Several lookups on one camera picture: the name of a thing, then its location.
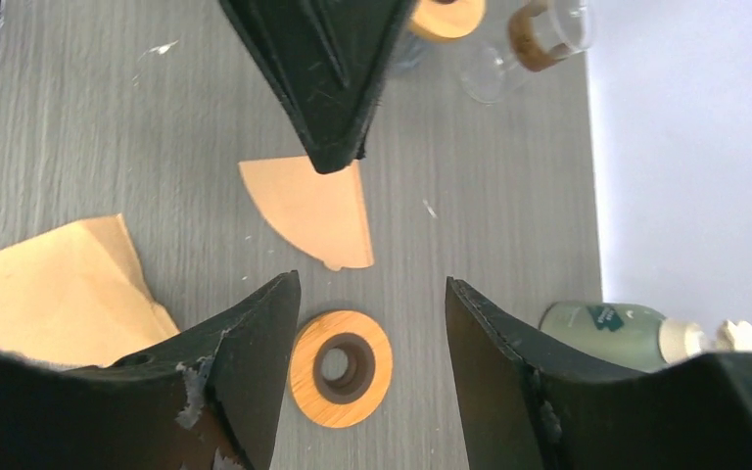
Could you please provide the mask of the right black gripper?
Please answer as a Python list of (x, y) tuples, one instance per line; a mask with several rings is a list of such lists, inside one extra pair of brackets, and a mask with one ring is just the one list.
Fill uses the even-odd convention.
[(644, 373), (579, 352), (446, 281), (473, 469), (752, 469), (752, 352)]

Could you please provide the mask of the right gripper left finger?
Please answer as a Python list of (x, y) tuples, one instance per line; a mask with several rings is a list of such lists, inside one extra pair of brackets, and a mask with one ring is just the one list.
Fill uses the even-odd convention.
[(266, 469), (301, 300), (282, 273), (108, 367), (0, 353), (0, 469)]

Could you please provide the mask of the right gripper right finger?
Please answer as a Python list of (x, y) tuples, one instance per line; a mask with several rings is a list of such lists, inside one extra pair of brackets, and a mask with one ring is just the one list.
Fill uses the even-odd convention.
[(365, 141), (413, 1), (230, 0), (220, 4), (319, 174)]

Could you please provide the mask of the large wooden ring holder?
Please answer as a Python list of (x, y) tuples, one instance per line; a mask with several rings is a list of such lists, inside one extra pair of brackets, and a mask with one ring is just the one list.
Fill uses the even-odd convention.
[(450, 42), (472, 33), (486, 10), (486, 0), (420, 0), (410, 17), (409, 29), (429, 41)]

